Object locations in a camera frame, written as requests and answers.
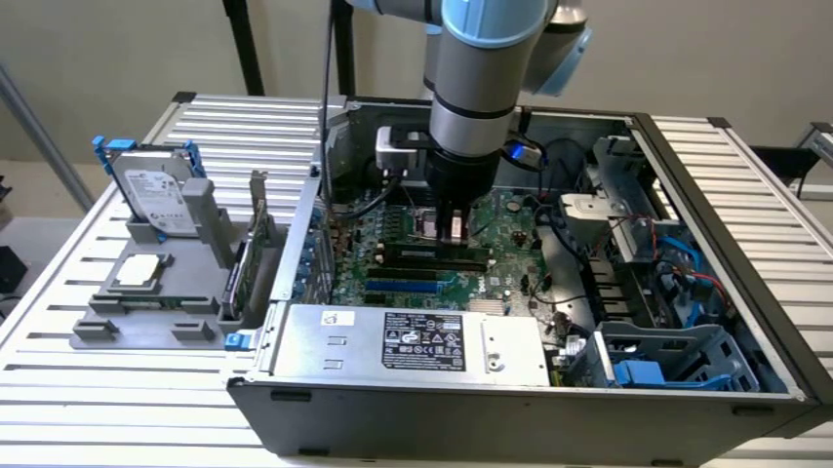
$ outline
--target motherboard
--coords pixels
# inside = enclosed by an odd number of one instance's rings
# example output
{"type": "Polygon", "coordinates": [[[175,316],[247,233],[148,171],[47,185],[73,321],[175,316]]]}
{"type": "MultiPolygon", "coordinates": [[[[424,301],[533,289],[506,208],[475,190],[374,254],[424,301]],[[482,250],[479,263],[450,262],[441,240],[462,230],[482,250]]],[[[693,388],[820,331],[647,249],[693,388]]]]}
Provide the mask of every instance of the motherboard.
{"type": "Polygon", "coordinates": [[[547,274],[534,220],[541,203],[533,196],[494,189],[473,207],[467,247],[446,248],[435,241],[434,208],[406,195],[402,204],[387,203],[362,219],[331,226],[332,304],[546,317],[546,311],[537,314],[546,306],[529,296],[547,274]]]}

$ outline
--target white label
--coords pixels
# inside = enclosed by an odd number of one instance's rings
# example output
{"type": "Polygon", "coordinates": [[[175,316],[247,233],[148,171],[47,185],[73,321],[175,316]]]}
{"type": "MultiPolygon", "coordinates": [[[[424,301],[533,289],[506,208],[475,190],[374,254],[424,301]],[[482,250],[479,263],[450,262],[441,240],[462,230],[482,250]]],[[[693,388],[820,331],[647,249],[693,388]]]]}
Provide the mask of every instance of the white label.
{"type": "Polygon", "coordinates": [[[195,235],[194,219],[175,178],[159,171],[127,170],[129,191],[151,225],[170,235],[195,235]]]}
{"type": "Polygon", "coordinates": [[[322,325],[327,327],[352,327],[355,312],[351,310],[326,310],[322,312],[322,325]]]}

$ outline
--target white wall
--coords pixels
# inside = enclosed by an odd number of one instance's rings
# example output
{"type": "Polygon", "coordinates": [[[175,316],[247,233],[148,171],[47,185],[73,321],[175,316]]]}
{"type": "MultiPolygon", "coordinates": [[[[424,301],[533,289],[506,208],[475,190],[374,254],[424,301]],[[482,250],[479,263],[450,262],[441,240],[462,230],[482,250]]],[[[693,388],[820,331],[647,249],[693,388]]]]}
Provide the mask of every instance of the white wall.
{"type": "MultiPolygon", "coordinates": [[[[271,95],[320,93],[327,4],[250,0],[271,95]]],[[[593,46],[565,96],[535,103],[720,115],[760,144],[833,120],[829,0],[585,4],[593,46]]],[[[422,26],[358,13],[355,29],[359,94],[416,97],[422,26]]],[[[75,161],[97,133],[143,137],[175,91],[244,90],[220,0],[0,0],[0,59],[75,161]]],[[[39,158],[1,106],[0,140],[0,158],[39,158]]]]}

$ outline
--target black pole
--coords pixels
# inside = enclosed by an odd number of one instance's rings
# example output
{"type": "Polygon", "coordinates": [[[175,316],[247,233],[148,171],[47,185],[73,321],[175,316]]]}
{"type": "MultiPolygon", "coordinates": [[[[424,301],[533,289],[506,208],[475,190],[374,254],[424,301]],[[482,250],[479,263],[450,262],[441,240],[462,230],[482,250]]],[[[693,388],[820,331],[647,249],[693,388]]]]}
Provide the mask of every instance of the black pole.
{"type": "Polygon", "coordinates": [[[355,96],[355,55],[352,52],[352,6],[332,0],[336,40],[338,93],[355,96]]]}
{"type": "Polygon", "coordinates": [[[223,0],[226,16],[232,24],[234,45],[239,67],[243,71],[246,92],[250,96],[264,96],[263,78],[260,77],[260,65],[258,64],[258,49],[251,35],[251,23],[248,22],[248,7],[246,0],[223,0]]]}

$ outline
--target sticker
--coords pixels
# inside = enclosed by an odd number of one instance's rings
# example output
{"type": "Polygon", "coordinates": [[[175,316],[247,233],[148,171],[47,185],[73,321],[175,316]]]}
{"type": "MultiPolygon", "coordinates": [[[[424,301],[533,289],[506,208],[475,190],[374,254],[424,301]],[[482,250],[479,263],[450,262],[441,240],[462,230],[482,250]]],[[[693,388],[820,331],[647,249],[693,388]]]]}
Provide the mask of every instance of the sticker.
{"type": "Polygon", "coordinates": [[[180,193],[180,184],[159,171],[125,171],[129,192],[151,225],[170,235],[195,235],[196,227],[180,193]]]}
{"type": "Polygon", "coordinates": [[[326,327],[352,327],[355,312],[351,310],[326,310],[322,312],[322,325],[326,327]]]}
{"type": "Polygon", "coordinates": [[[408,371],[466,371],[459,315],[386,313],[382,364],[408,371]]]}

